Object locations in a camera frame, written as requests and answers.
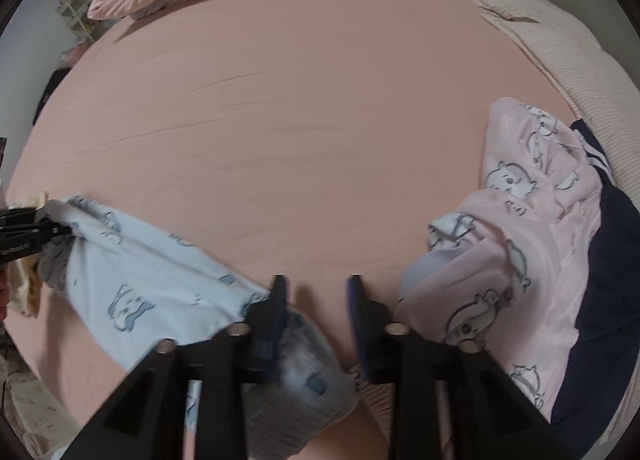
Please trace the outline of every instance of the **yellow cloth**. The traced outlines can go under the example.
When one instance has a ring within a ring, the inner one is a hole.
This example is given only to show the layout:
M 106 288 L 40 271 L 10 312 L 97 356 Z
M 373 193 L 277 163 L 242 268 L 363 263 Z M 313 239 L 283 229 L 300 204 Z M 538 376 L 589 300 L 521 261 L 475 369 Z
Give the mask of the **yellow cloth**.
M 41 209 L 47 203 L 47 193 L 27 198 L 18 207 Z M 40 310 L 42 279 L 38 274 L 38 254 L 9 262 L 9 308 L 26 315 L 37 316 Z

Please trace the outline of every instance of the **navy blue garment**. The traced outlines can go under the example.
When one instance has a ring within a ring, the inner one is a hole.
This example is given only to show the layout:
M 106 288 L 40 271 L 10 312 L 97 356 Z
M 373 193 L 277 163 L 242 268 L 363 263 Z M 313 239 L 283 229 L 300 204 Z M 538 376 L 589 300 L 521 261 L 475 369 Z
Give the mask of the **navy blue garment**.
M 556 434 L 581 458 L 616 413 L 638 360 L 640 213 L 612 185 L 602 147 L 587 125 L 578 120 L 571 127 L 582 134 L 602 180 L 601 225 L 589 246 L 589 279 L 575 322 L 580 333 L 551 415 Z

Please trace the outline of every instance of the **white wall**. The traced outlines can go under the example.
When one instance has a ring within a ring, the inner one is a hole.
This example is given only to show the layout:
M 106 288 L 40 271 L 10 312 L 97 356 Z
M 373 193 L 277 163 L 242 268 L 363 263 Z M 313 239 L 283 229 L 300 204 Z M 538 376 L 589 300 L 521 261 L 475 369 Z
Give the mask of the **white wall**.
M 4 190 L 60 54 L 76 42 L 57 6 L 58 0 L 23 0 L 0 36 L 0 136 L 8 139 L 0 168 Z

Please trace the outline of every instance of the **mattress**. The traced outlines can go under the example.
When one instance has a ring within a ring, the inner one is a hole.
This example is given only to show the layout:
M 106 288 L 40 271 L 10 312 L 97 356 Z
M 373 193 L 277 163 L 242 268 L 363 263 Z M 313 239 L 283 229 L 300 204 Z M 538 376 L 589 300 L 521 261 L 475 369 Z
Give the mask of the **mattress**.
M 264 284 L 287 274 L 345 368 L 345 278 L 395 305 L 427 224 L 479 186 L 489 105 L 571 123 L 560 94 L 471 0 L 196 0 L 123 20 L 52 95 L 8 189 L 98 199 Z M 84 424 L 124 372 L 45 289 L 6 325 Z M 302 459 L 385 457 L 359 408 Z

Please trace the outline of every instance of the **bed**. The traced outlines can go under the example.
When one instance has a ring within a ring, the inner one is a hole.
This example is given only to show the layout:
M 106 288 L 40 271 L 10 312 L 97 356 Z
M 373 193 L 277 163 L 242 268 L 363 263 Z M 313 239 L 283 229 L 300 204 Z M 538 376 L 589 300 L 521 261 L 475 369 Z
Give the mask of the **bed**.
M 575 120 L 562 94 L 471 0 L 193 0 L 121 20 L 47 102 L 8 201 L 79 194 L 197 244 L 356 353 L 344 280 L 396 303 L 430 220 L 479 184 L 501 97 Z M 124 371 L 45 289 L 6 322 L 80 425 Z M 301 459 L 383 459 L 364 408 Z

